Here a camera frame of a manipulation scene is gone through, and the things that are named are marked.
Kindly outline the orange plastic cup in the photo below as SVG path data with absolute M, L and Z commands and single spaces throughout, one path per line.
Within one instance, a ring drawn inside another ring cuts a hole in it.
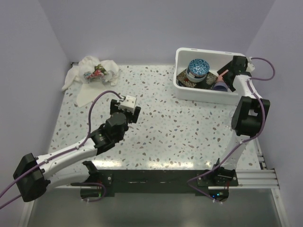
M 217 77 L 217 82 L 224 82 L 223 76 L 224 76 L 227 72 L 229 72 L 229 70 L 225 70 L 225 71 L 222 72 L 220 75 L 218 75 L 218 77 Z

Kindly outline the purple plastic cup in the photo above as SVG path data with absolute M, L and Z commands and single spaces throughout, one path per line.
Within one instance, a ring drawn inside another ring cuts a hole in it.
M 222 91 L 222 92 L 227 92 L 228 91 L 228 86 L 224 81 L 217 81 L 215 82 L 213 86 L 214 91 Z

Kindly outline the black floral square plate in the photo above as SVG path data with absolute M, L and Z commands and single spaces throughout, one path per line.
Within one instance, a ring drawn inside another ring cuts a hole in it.
M 186 71 L 183 70 L 179 75 L 177 75 L 178 85 L 187 88 L 197 88 L 197 89 L 213 89 L 217 81 L 217 76 L 208 72 L 206 77 L 200 82 L 192 82 L 187 78 Z

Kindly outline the blue patterned small bowl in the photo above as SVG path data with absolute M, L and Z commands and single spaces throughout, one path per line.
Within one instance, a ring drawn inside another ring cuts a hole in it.
M 209 63 L 203 59 L 192 60 L 188 67 L 187 73 L 191 73 L 194 77 L 204 77 L 210 70 Z

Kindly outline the cream bowl blue pattern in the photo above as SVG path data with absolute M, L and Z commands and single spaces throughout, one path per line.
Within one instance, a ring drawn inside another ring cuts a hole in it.
M 189 68 L 186 69 L 186 77 L 194 83 L 202 82 L 207 75 L 208 71 L 203 68 Z

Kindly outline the clear glass cup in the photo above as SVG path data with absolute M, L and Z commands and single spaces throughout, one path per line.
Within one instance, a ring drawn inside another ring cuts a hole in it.
M 234 116 L 234 110 L 231 110 L 226 118 L 226 121 L 225 121 L 225 125 L 227 128 L 229 128 L 230 130 L 232 130 L 232 119 L 233 119 L 233 116 Z

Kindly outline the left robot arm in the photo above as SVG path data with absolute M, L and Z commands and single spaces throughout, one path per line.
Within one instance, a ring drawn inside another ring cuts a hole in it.
M 35 157 L 24 155 L 14 174 L 17 188 L 24 202 L 34 201 L 55 184 L 52 179 L 59 171 L 90 157 L 107 152 L 122 141 L 128 125 L 136 123 L 140 107 L 136 97 L 126 95 L 119 101 L 111 100 L 110 117 L 81 141 L 66 150 Z

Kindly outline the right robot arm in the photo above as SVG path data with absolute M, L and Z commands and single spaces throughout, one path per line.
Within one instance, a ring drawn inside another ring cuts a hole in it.
M 211 181 L 216 186 L 226 186 L 236 179 L 238 161 L 247 144 L 263 131 L 270 101 L 263 99 L 252 83 L 248 72 L 249 60 L 244 56 L 233 56 L 219 71 L 226 71 L 222 78 L 228 88 L 240 97 L 231 120 L 232 138 L 223 159 L 213 166 Z

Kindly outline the white plastic bin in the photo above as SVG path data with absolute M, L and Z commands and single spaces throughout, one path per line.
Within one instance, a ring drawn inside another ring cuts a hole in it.
M 178 85 L 177 75 L 185 70 L 193 59 L 203 59 L 210 65 L 210 72 L 218 75 L 217 71 L 229 63 L 233 56 L 243 56 L 237 52 L 222 52 L 213 50 L 178 48 L 175 57 L 175 72 L 173 76 L 174 94 L 176 98 L 182 100 L 208 102 L 214 104 L 236 105 L 240 97 L 237 92 L 222 92 L 209 89 L 198 89 L 181 87 Z

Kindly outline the white floral cloth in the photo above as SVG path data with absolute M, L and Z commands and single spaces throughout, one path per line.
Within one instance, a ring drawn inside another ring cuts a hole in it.
M 74 82 L 80 83 L 76 105 L 82 107 L 93 102 L 106 91 L 107 86 L 116 86 L 119 75 L 120 68 L 113 60 L 100 61 L 96 57 L 86 56 L 68 70 L 62 91 L 67 90 Z

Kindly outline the aluminium frame rail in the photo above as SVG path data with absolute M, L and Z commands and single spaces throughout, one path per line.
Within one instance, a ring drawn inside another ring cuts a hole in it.
M 264 156 L 257 154 L 260 170 L 237 170 L 239 187 L 243 189 L 279 189 L 274 169 L 267 169 Z

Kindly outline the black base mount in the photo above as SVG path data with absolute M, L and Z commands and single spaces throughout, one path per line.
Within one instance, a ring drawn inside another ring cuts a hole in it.
M 80 186 L 82 199 L 113 197 L 117 193 L 193 193 L 218 201 L 229 197 L 229 188 L 238 186 L 235 171 L 207 170 L 94 170 Z

